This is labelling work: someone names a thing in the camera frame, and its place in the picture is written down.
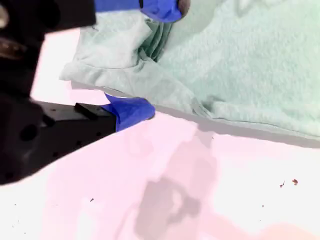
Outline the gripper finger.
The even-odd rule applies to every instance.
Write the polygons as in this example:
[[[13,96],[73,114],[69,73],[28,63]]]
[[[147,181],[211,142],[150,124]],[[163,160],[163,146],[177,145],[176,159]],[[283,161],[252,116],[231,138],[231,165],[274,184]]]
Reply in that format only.
[[[190,8],[190,0],[96,0],[97,13],[139,10],[152,20],[174,23],[184,18]]]
[[[0,183],[25,179],[82,147],[153,118],[141,97],[107,94],[108,104],[0,99]]]

